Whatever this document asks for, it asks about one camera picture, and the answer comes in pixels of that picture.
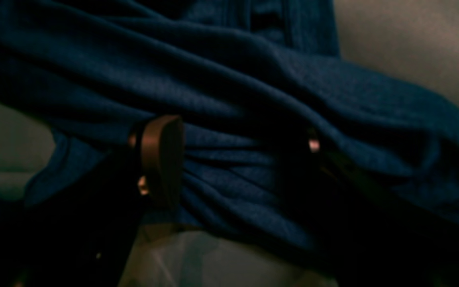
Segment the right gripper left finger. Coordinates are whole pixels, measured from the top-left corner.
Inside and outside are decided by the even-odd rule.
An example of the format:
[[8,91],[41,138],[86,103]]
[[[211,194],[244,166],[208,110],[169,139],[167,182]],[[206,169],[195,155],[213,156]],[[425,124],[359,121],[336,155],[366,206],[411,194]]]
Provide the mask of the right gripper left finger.
[[182,118],[160,116],[43,203],[0,202],[0,287],[116,287],[144,213],[178,206],[183,158]]

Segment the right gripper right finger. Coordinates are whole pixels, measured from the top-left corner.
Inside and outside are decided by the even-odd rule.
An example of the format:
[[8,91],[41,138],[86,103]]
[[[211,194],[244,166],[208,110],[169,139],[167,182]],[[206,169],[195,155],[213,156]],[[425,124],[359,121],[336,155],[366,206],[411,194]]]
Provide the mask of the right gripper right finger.
[[288,204],[341,287],[459,287],[459,225],[387,191],[309,128]]

